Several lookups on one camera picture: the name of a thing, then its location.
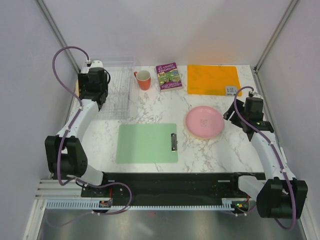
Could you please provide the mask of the yellow plate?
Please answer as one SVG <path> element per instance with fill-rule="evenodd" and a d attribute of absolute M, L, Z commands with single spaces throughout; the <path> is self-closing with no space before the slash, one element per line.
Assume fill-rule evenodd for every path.
<path fill-rule="evenodd" d="M 217 137 L 222 130 L 224 129 L 224 124 L 215 126 L 212 123 L 209 124 L 209 127 L 202 126 L 200 123 L 196 125 L 194 122 L 184 121 L 184 128 L 185 130 L 194 138 L 201 139 L 201 140 L 210 140 Z"/>

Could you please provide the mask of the pink plate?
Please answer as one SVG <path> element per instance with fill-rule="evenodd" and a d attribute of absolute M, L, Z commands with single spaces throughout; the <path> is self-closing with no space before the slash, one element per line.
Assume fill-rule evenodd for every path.
<path fill-rule="evenodd" d="M 196 125 L 201 125 L 209 127 L 212 123 L 214 126 L 224 124 L 224 119 L 222 115 L 213 107 L 202 105 L 192 108 L 184 118 L 184 121 L 193 122 Z"/>

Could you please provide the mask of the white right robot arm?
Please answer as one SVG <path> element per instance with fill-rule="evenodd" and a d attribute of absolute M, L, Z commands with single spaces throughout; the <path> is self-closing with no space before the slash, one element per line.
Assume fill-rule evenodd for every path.
<path fill-rule="evenodd" d="M 264 101 L 258 94 L 250 94 L 245 101 L 234 99 L 223 114 L 225 120 L 243 130 L 261 161 L 265 181 L 252 175 L 241 175 L 229 184 L 235 197 L 244 193 L 256 202 L 262 218 L 299 219 L 308 193 L 304 180 L 298 180 L 289 169 L 276 143 L 272 124 L 264 120 Z"/>

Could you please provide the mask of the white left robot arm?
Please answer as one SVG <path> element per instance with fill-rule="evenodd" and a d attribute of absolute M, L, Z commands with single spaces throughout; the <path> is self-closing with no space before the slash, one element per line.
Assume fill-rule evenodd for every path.
<path fill-rule="evenodd" d="M 75 178 L 91 184 L 99 197 L 109 193 L 110 185 L 103 180 L 101 171 L 88 164 L 82 139 L 106 102 L 110 80 L 110 74 L 101 66 L 79 73 L 79 107 L 56 135 L 47 136 L 44 141 L 49 172 L 60 180 Z"/>

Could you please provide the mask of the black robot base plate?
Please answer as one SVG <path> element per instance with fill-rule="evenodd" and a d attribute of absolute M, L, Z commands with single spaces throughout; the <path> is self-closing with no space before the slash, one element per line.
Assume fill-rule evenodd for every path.
<path fill-rule="evenodd" d="M 104 173 L 105 188 L 84 187 L 83 198 L 111 197 L 118 204 L 220 204 L 223 199 L 245 199 L 238 189 L 241 172 L 234 173 Z"/>

